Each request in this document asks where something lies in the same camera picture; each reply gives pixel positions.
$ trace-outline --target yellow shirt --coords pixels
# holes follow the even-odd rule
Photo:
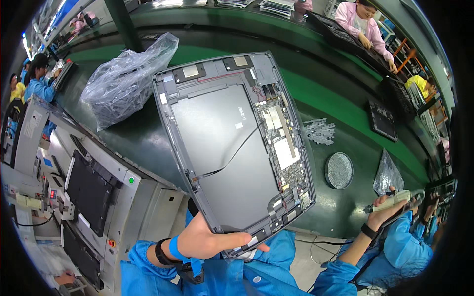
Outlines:
[[[18,82],[17,88],[11,91],[10,102],[13,101],[14,98],[19,98],[24,104],[25,103],[25,98],[24,98],[25,89],[26,89],[26,86],[23,83]]]
[[[423,98],[426,99],[429,95],[429,90],[425,90],[427,82],[428,81],[424,80],[421,76],[415,75],[408,78],[407,82],[405,83],[405,87],[408,88],[412,83],[416,83],[419,90],[421,91],[421,94],[423,95]]]

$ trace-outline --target black watch strap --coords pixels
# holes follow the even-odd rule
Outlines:
[[[168,257],[163,253],[163,250],[161,249],[161,244],[166,241],[171,239],[171,237],[164,238],[160,240],[156,245],[155,245],[155,255],[158,261],[163,264],[163,265],[174,265],[176,263],[182,263],[182,261],[171,261],[168,259]]]
[[[362,231],[363,234],[367,235],[367,236],[370,237],[372,240],[377,237],[377,231],[373,231],[373,230],[370,229],[370,227],[367,226],[367,224],[365,224],[365,223],[364,223],[364,225],[362,225],[362,227],[360,228],[360,230]]]

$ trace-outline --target blue anti-static wristband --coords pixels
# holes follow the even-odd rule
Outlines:
[[[176,257],[178,260],[181,260],[183,263],[189,263],[191,262],[191,268],[192,268],[192,273],[196,277],[201,274],[201,261],[198,258],[188,258],[183,256],[179,251],[178,251],[178,236],[175,236],[174,238],[171,239],[170,241],[170,253]]]

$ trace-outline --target hand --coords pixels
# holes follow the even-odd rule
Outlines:
[[[244,246],[250,242],[252,236],[248,233],[212,233],[199,212],[178,237],[178,251],[188,258],[208,259],[217,253]],[[170,240],[163,242],[161,248],[170,260],[177,260],[169,252]],[[270,248],[262,243],[257,247],[264,252]]]
[[[395,187],[390,186],[389,189],[390,189],[390,191],[394,191]],[[376,199],[374,201],[373,205],[374,206],[379,206],[379,205],[383,204],[387,200],[387,198],[389,198],[389,197],[386,196],[386,195],[381,196],[381,197],[379,197],[378,199]],[[369,218],[367,219],[367,226],[369,226],[370,229],[372,229],[373,231],[378,231],[380,226],[385,221],[387,221],[388,218],[392,217],[396,212],[398,212],[406,203],[407,203],[407,200],[403,200],[403,201],[401,201],[401,202],[395,204],[394,206],[392,206],[390,208],[387,208],[385,210],[378,211],[378,212],[372,212],[369,215]]]
[[[58,70],[55,71],[55,73],[54,73],[55,78],[59,76],[59,73],[61,73],[61,70],[62,69],[58,69]]]
[[[392,72],[393,74],[398,73],[397,66],[392,60],[388,61],[388,65],[390,66],[390,72]]]
[[[63,272],[62,275],[55,277],[55,281],[58,285],[72,284],[75,279],[76,277],[74,276],[74,273],[69,270]]]
[[[359,33],[359,40],[362,43],[362,46],[365,47],[366,49],[370,49],[372,47],[369,39],[367,39],[367,37],[365,37],[365,35],[362,32]]]
[[[417,201],[416,201],[416,198],[412,197],[412,198],[411,198],[411,202],[412,202],[413,204],[416,203],[416,202],[417,202]],[[413,216],[415,216],[416,214],[418,214],[418,206],[415,206],[415,207],[411,208],[411,210],[413,211]]]

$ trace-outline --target gray plastic frame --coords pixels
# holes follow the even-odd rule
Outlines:
[[[308,141],[304,139],[303,133],[301,132],[301,127],[303,126],[301,119],[297,116],[297,109],[293,98],[290,96],[283,78],[280,74],[280,70],[272,56],[272,54],[268,52],[259,52],[259,53],[246,53],[246,54],[235,54],[235,55],[227,55],[221,56],[216,58],[210,58],[200,61],[195,61],[188,64],[183,64],[179,66],[175,66],[172,68],[168,68],[166,70],[160,71],[152,75],[153,80],[153,91],[155,94],[155,100],[157,108],[160,112],[160,118],[163,124],[163,127],[166,129],[168,137],[170,139],[172,152],[174,160],[176,161],[177,167],[181,173],[181,176],[185,180],[186,187],[190,196],[193,198],[196,206],[198,207],[199,211],[202,212],[204,215],[210,229],[214,233],[223,233],[221,225],[218,223],[215,215],[213,214],[211,207],[204,195],[203,191],[199,186],[199,181],[192,182],[191,179],[195,177],[193,166],[191,160],[188,156],[188,153],[185,149],[184,142],[181,139],[179,128],[174,120],[173,111],[170,105],[177,103],[181,99],[192,98],[198,95],[202,95],[205,93],[210,93],[213,91],[217,91],[222,89],[222,85],[231,84],[243,84],[245,89],[247,90],[247,96],[249,104],[254,111],[254,116],[258,117],[258,114],[255,112],[255,103],[258,102],[258,96],[251,91],[251,86],[249,81],[246,79],[245,74],[242,73],[242,69],[229,71],[225,68],[223,59],[229,57],[241,57],[241,56],[250,56],[252,58],[254,74],[256,75],[255,81],[257,82],[258,86],[275,83],[278,85],[279,90],[286,96],[288,101],[287,106],[287,113],[292,120],[292,132],[294,134],[294,141],[296,143],[296,147],[298,147],[298,151],[300,153],[301,163],[303,164],[304,175],[309,187],[309,196],[310,196],[310,205],[306,209],[301,208],[301,201],[298,200],[295,204],[295,200],[293,199],[293,194],[286,194],[281,193],[277,195],[278,197],[282,198],[287,205],[287,209],[285,207],[279,208],[277,211],[273,213],[269,213],[268,216],[262,217],[259,221],[255,221],[250,227],[245,229],[246,232],[251,234],[252,236],[258,235],[259,237],[265,233],[267,235],[264,239],[259,239],[258,243],[244,249],[231,249],[231,250],[224,250],[222,255],[226,260],[233,260],[236,257],[242,255],[247,251],[253,250],[256,246],[263,243],[267,239],[273,237],[277,233],[279,233],[282,229],[290,225],[294,222],[298,217],[302,214],[307,212],[314,204],[315,204],[315,191],[313,186],[313,180],[311,176],[311,171],[308,164],[308,154],[306,146],[309,145]],[[175,76],[173,75],[173,70],[180,69],[183,67],[188,67],[191,65],[196,65],[198,63],[203,63],[204,66],[206,63],[222,63],[222,66],[216,66],[215,68],[217,71],[208,71],[210,69],[206,69],[206,76],[199,78],[200,80],[206,80],[207,82],[198,82],[198,78],[189,80],[186,82],[176,83]],[[260,126],[260,134],[264,131],[264,126]],[[264,139],[265,148],[270,155],[270,147],[266,140]],[[274,171],[275,176],[275,164],[273,163],[273,158],[270,157],[272,163],[272,170]],[[298,209],[301,213],[293,218],[290,222],[285,224],[283,227],[280,225],[283,223],[283,216],[287,215],[288,213],[292,212],[294,209]]]

